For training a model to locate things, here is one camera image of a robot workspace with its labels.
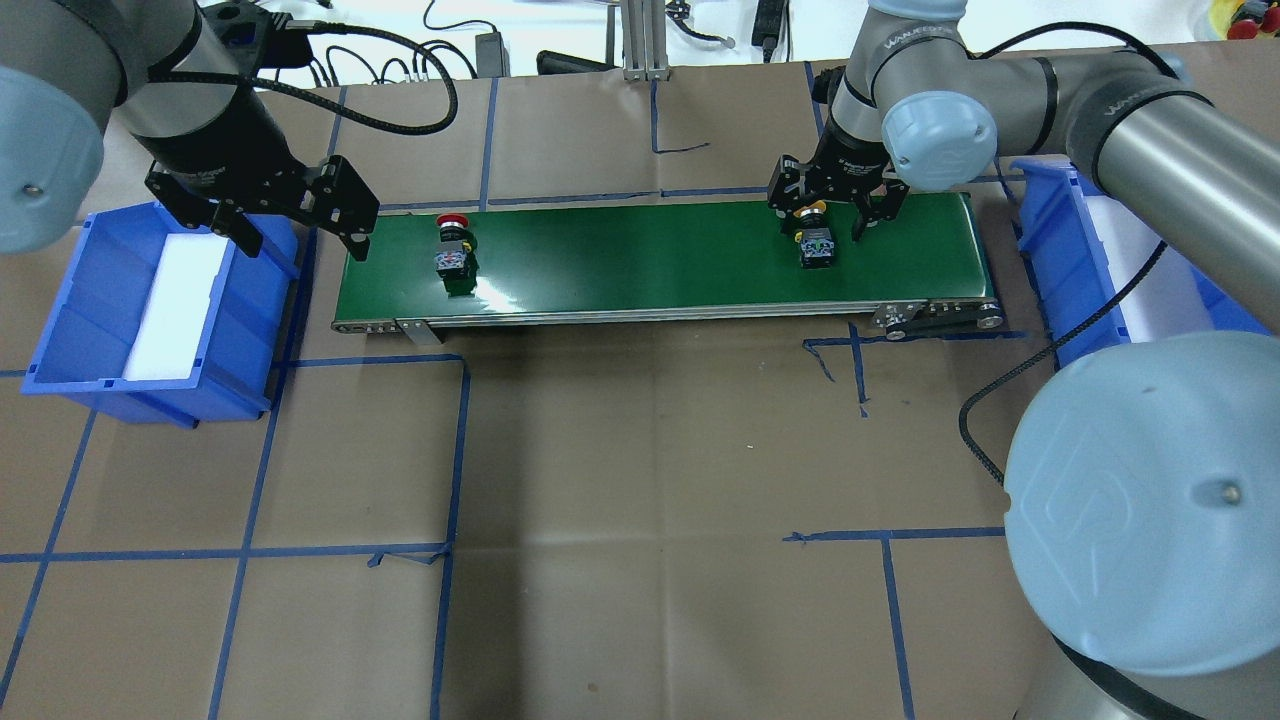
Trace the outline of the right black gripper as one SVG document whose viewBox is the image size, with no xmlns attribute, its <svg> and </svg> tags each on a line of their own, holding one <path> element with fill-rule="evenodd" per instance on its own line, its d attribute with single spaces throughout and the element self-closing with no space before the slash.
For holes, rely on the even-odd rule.
<svg viewBox="0 0 1280 720">
<path fill-rule="evenodd" d="M 852 202 L 858 214 L 851 241 L 868 229 L 897 218 L 909 186 L 884 179 L 890 155 L 881 142 L 855 138 L 837 126 L 826 126 L 812 159 L 782 155 L 767 187 L 767 204 L 780 219 L 780 233 L 799 228 L 799 214 L 819 201 Z M 873 195 L 883 190 L 882 195 Z"/>
</svg>

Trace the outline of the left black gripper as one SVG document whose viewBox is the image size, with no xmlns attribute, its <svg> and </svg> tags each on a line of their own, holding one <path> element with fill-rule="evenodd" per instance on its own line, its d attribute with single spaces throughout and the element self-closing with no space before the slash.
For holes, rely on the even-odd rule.
<svg viewBox="0 0 1280 720">
<path fill-rule="evenodd" d="M 262 233 L 244 213 L 288 217 L 335 236 L 355 261 L 369 258 L 378 196 L 342 155 L 317 167 L 297 160 L 252 90 L 234 90 L 193 129 L 146 129 L 145 149 L 155 199 L 180 224 L 206 225 L 247 258 L 261 254 Z"/>
</svg>

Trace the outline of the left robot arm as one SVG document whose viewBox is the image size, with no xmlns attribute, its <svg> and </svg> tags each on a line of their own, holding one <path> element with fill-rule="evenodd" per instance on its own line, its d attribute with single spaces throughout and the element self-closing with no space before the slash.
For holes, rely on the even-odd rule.
<svg viewBox="0 0 1280 720">
<path fill-rule="evenodd" d="M 56 242 L 79 215 L 111 118 L 152 156 L 145 178 L 183 227 L 255 258 L 250 217 L 284 217 L 369 254 L 379 202 L 337 155 L 307 167 L 259 99 L 265 68 L 310 61 L 302 26 L 247 1 L 5 1 L 5 254 Z"/>
</svg>

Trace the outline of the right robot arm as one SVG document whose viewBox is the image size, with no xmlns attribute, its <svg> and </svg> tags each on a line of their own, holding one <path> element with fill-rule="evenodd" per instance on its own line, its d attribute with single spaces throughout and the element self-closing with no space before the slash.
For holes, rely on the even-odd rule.
<svg viewBox="0 0 1280 720">
<path fill-rule="evenodd" d="M 1027 176 L 1021 247 L 1060 370 L 1004 468 L 1015 577 L 1052 642 L 1019 719 L 1277 716 L 1277 143 L 1197 92 L 1181 63 L 1119 50 L 973 53 L 963 1 L 873 1 L 808 161 L 768 204 L 805 266 L 911 190 L 966 183 L 1002 155 Z"/>
</svg>

